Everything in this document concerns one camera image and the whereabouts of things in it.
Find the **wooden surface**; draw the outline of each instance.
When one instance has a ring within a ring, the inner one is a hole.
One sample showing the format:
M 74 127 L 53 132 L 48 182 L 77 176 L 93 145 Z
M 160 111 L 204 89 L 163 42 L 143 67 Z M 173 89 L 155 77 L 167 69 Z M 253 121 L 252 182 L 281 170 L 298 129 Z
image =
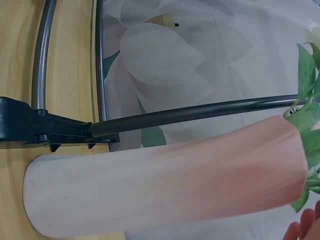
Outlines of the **wooden surface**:
M 44 0 L 0 0 L 0 96 L 31 103 L 31 79 Z M 90 0 L 58 0 L 52 25 L 46 107 L 53 114 L 82 121 L 97 119 L 94 49 L 95 9 Z M 87 155 L 107 147 L 64 147 L 57 154 Z M 0 150 L 0 239 L 43 240 L 24 210 L 25 170 L 48 148 Z M 124 240 L 123 233 L 76 237 L 75 240 Z

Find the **flower stem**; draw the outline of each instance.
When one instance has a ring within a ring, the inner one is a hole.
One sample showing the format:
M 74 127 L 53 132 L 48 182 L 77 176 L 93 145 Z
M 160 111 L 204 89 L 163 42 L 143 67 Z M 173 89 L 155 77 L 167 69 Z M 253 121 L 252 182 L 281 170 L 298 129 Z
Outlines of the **flower stem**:
M 310 188 L 310 187 L 320 187 L 320 179 L 308 179 L 305 183 L 305 187 Z
M 290 111 L 294 109 L 299 103 L 300 103 L 299 99 L 295 100 L 292 106 L 287 111 L 284 112 L 283 117 L 287 119 L 290 116 Z

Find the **black metal bar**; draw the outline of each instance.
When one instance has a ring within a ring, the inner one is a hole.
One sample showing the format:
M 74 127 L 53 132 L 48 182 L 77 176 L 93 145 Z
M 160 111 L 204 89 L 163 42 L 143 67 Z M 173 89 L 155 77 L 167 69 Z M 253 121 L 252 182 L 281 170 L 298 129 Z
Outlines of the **black metal bar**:
M 99 121 L 107 120 L 103 72 L 103 0 L 96 1 L 95 13 L 95 74 L 98 100 Z
M 48 49 L 56 3 L 57 0 L 46 0 L 42 12 L 33 62 L 31 96 L 31 106 L 33 109 L 46 109 Z
M 210 103 L 165 111 L 151 112 L 93 123 L 89 131 L 93 137 L 107 136 L 136 129 L 174 124 L 197 119 L 290 107 L 298 98 L 294 95 L 260 97 Z

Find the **vase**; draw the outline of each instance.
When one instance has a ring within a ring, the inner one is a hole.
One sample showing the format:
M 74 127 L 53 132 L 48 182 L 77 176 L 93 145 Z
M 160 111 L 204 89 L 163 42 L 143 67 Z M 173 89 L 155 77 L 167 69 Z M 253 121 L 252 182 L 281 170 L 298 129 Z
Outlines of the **vase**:
M 67 238 L 210 220 L 290 204 L 308 164 L 298 130 L 274 116 L 199 141 L 88 156 L 41 156 L 23 202 L 42 235 Z

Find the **human hand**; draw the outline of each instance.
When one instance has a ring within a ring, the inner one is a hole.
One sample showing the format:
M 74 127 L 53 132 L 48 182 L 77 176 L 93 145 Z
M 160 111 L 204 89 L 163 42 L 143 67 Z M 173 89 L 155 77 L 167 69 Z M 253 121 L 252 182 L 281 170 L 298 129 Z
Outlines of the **human hand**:
M 293 222 L 288 227 L 283 240 L 319 240 L 320 239 L 320 201 L 314 210 L 303 211 L 300 223 Z

